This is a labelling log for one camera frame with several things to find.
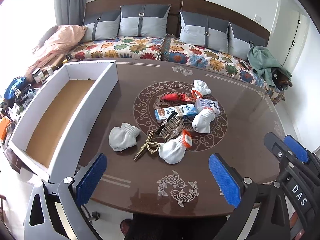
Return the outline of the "white glove orange cuff front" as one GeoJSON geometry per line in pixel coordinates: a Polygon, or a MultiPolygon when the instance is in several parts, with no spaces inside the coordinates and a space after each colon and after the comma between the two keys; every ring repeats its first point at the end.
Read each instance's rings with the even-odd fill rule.
{"type": "Polygon", "coordinates": [[[167,164],[174,165],[183,159],[186,149],[191,148],[192,145],[190,133],[183,130],[177,138],[160,143],[158,154],[167,164]]]}

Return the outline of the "white glove orange cuff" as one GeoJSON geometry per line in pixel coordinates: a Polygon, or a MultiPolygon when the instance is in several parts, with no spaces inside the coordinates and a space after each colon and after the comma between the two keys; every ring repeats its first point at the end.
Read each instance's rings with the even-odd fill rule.
{"type": "Polygon", "coordinates": [[[208,85],[201,80],[194,80],[193,85],[194,87],[191,89],[191,94],[195,99],[203,98],[212,92],[208,85]]]}
{"type": "Polygon", "coordinates": [[[191,148],[192,145],[190,133],[183,130],[177,138],[160,143],[158,154],[167,164],[174,165],[183,159],[186,149],[191,148]]]}

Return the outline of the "silver rhinestone hair claw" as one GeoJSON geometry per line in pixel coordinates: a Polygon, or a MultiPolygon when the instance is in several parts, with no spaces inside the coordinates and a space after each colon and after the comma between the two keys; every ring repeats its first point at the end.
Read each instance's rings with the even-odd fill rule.
{"type": "Polygon", "coordinates": [[[163,121],[155,134],[164,141],[168,141],[180,135],[182,130],[189,124],[191,124],[191,120],[188,117],[179,117],[176,114],[172,114],[167,120],[163,121]]]}

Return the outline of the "blue white ointment box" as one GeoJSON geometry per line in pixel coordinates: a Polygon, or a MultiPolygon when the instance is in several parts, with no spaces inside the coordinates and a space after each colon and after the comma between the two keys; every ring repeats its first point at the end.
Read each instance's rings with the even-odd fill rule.
{"type": "Polygon", "coordinates": [[[176,116],[193,117],[198,113],[193,103],[187,105],[178,105],[166,108],[160,108],[155,110],[155,118],[157,122],[167,120],[172,114],[176,116]]]}

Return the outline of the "red foil packet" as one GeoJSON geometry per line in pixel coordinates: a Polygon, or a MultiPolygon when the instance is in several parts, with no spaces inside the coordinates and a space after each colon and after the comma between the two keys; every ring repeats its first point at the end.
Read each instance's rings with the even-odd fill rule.
{"type": "Polygon", "coordinates": [[[161,100],[170,102],[192,102],[193,99],[185,93],[170,93],[161,97],[161,100]]]}

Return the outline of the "white cardboard box tray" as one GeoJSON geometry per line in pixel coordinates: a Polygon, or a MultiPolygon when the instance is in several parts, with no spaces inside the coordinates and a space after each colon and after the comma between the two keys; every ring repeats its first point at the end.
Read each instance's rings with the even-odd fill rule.
{"type": "Polygon", "coordinates": [[[115,61],[65,64],[23,112],[10,148],[46,182],[59,183],[73,176],[91,129],[117,82],[115,61]]]}

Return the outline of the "green cloth on sofa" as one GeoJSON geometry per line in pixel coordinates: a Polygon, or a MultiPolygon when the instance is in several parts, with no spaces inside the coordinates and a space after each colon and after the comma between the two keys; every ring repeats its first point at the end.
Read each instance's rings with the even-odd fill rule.
{"type": "Polygon", "coordinates": [[[247,54],[252,71],[263,78],[269,88],[287,90],[292,87],[291,73],[263,46],[252,46],[247,54]]]}

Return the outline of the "grey cushion far right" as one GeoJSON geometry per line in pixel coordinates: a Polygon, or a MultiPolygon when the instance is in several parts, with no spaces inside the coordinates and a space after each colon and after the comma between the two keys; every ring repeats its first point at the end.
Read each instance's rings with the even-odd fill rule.
{"type": "Polygon", "coordinates": [[[247,61],[252,46],[266,46],[266,40],[234,23],[229,22],[228,54],[247,61]]]}

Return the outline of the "grey cushion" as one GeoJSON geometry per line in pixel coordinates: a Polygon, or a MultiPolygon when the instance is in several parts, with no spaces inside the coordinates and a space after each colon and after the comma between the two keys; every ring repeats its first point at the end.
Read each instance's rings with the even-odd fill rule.
{"type": "Polygon", "coordinates": [[[114,40],[118,36],[120,25],[120,10],[100,12],[85,16],[83,26],[87,28],[81,43],[114,40]]]}
{"type": "Polygon", "coordinates": [[[118,35],[163,38],[170,8],[170,4],[122,5],[118,35]]]}
{"type": "Polygon", "coordinates": [[[223,53],[228,52],[228,21],[181,10],[180,18],[180,41],[223,53]]]}
{"type": "Polygon", "coordinates": [[[229,22],[228,54],[247,61],[252,46],[266,46],[266,40],[234,23],[229,22]]]}

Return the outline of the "floral sofa cover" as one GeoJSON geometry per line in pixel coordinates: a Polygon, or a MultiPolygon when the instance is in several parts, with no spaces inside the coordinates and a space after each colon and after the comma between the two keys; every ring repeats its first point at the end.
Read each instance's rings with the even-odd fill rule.
{"type": "Polygon", "coordinates": [[[67,54],[67,59],[74,61],[100,57],[162,60],[198,67],[263,88],[274,105],[285,100],[284,92],[268,87],[266,81],[254,74],[245,60],[184,43],[172,35],[164,38],[120,36],[114,40],[81,42],[67,54]]]}

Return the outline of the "pink blanket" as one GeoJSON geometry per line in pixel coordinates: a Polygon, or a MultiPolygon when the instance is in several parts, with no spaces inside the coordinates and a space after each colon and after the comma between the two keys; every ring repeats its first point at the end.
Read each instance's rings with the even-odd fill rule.
{"type": "Polygon", "coordinates": [[[28,81],[33,79],[32,72],[44,67],[50,60],[61,54],[66,54],[84,37],[87,27],[79,25],[60,25],[56,32],[48,38],[44,45],[32,57],[32,64],[24,76],[28,81]]]}

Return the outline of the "brown wooden sofa backrest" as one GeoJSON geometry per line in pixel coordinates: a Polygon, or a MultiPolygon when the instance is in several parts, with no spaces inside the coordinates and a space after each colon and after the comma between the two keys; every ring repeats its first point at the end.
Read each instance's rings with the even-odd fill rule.
{"type": "Polygon", "coordinates": [[[86,3],[84,16],[87,17],[100,12],[117,10],[122,5],[133,4],[171,5],[167,19],[167,33],[175,36],[180,34],[180,11],[182,10],[227,20],[258,35],[266,42],[268,42],[270,37],[270,31],[252,19],[227,7],[205,0],[94,0],[86,3]]]}

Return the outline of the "grey cushion far left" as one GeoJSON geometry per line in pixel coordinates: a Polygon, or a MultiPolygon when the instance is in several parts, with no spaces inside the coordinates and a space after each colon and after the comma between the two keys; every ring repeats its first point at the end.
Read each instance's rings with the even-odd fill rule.
{"type": "Polygon", "coordinates": [[[120,25],[120,10],[100,12],[85,16],[83,26],[87,28],[81,43],[114,40],[118,36],[120,25]]]}

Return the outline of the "grey curtain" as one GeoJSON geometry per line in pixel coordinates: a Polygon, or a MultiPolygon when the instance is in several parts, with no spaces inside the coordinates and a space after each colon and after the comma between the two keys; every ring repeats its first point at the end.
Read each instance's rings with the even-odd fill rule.
{"type": "Polygon", "coordinates": [[[54,0],[57,25],[82,25],[86,0],[54,0]]]}

